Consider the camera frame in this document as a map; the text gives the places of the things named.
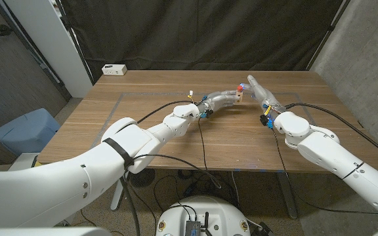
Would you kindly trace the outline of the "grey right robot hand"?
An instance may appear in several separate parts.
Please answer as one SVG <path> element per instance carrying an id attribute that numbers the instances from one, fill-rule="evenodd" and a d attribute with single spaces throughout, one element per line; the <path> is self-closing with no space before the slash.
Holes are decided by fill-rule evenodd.
<path id="1" fill-rule="evenodd" d="M 287 111 L 287 109 L 277 101 L 269 90 L 262 87 L 252 75 L 248 75 L 247 80 L 249 84 L 241 83 L 240 86 L 243 90 L 251 91 L 256 101 L 261 105 L 263 110 L 263 114 L 260 116 L 261 123 L 268 128 L 274 128 L 274 121 L 277 116 Z"/>

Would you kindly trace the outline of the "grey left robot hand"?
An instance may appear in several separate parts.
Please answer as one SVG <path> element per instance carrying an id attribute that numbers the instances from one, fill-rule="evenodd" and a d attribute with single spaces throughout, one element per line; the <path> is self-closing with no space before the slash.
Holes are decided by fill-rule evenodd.
<path id="1" fill-rule="evenodd" d="M 238 96 L 235 90 L 226 90 L 208 94 L 207 96 L 204 96 L 202 101 L 197 105 L 200 117 L 209 117 L 220 108 L 233 106 L 240 101 L 240 98 L 241 96 Z"/>

